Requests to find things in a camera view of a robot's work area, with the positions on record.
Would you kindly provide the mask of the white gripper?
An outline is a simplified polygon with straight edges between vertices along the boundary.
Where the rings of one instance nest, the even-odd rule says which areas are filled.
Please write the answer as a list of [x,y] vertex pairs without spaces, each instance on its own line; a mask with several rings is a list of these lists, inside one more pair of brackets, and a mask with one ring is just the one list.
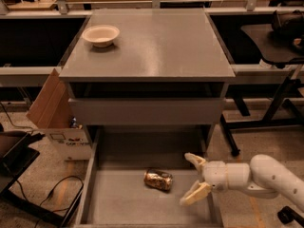
[[228,190],[227,166],[223,161],[210,161],[192,153],[185,153],[184,157],[191,162],[198,172],[201,172],[204,182],[196,180],[190,189],[180,199],[180,205],[192,205],[205,199],[209,193],[224,192]]

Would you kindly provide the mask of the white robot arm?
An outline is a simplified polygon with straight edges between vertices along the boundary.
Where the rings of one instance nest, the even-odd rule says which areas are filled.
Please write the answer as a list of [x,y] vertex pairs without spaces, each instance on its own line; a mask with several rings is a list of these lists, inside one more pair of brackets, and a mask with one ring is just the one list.
[[211,192],[237,190],[247,196],[274,199],[281,195],[304,212],[304,181],[276,159],[258,154],[250,163],[225,163],[186,153],[202,177],[180,199],[180,205],[192,205],[205,199]]

